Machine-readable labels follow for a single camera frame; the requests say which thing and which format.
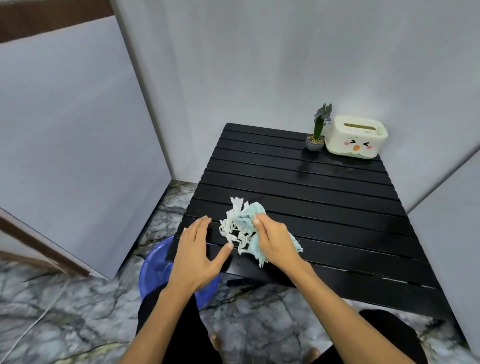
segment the black slatted table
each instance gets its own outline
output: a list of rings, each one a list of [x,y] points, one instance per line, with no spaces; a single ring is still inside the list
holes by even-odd
[[[228,123],[178,228],[212,218],[207,255],[227,240],[219,220],[230,197],[258,201],[285,223],[301,256],[341,297],[438,318],[453,314],[377,156],[357,159],[305,149],[306,134]],[[222,271],[292,286],[278,268],[236,251]]]

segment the gray pot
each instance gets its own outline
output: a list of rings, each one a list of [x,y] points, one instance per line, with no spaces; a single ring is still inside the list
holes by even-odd
[[[312,143],[310,140],[308,140],[308,137],[307,137],[305,138],[305,146],[307,147],[308,150],[311,150],[312,152],[318,152],[324,146],[324,142],[319,144]]]

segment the blue plastic basin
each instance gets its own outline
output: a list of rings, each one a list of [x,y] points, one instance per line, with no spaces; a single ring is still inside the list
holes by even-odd
[[[138,288],[142,300],[152,292],[155,288],[163,283],[168,282],[170,273],[172,271],[173,263],[166,262],[168,248],[172,244],[173,236],[166,238],[159,242],[155,248],[152,249],[140,269],[140,276],[138,278]],[[220,274],[212,279],[201,290],[195,292],[195,298],[197,300],[197,307],[201,308],[205,305],[209,299],[215,293],[218,281],[220,280]]]

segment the white cable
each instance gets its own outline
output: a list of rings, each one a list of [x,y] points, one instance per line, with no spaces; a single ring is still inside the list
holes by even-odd
[[[44,257],[50,262],[50,264],[52,264],[55,268],[59,269],[60,271],[62,271],[63,273],[65,273],[67,276],[69,275],[63,268],[60,267],[60,265],[57,265],[56,262],[52,261],[49,257],[45,256]],[[15,342],[15,344],[13,344],[13,346],[10,348],[10,350],[8,350],[8,352],[5,354],[5,356],[2,358],[2,360],[0,360],[0,364],[2,364],[7,358],[8,356],[12,353],[13,349],[15,349],[15,347],[17,346],[17,344],[20,342],[21,339],[24,338],[24,336],[27,334],[27,332],[29,332],[33,326],[35,326],[37,324],[38,321],[40,321],[42,318],[45,317],[45,315],[47,314],[47,312],[50,310],[50,308],[53,307],[53,305],[55,304],[55,302],[60,298],[60,296],[62,295],[62,293],[65,291],[65,288],[67,288],[67,285],[70,283],[71,279],[67,279],[65,281],[65,283],[63,284],[63,287],[60,289],[60,292],[59,294],[57,294],[57,296],[55,297],[55,299],[52,301],[52,303],[47,307],[47,309],[42,313],[42,315],[34,322],[30,325],[30,327],[18,338],[18,340]]]

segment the floor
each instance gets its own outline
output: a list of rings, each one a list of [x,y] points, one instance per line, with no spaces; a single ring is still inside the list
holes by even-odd
[[[173,182],[115,279],[73,278],[48,314],[22,339],[6,363],[116,363],[134,337],[144,258],[177,230],[196,185]],[[224,340],[228,363],[299,363],[315,346],[331,342],[296,289],[269,284],[228,288],[222,275],[215,296],[201,309],[209,332]],[[42,314],[65,276],[0,261],[0,358]],[[356,309],[372,305],[349,302]],[[475,364],[454,328],[438,320],[390,310],[415,328],[430,363]]]

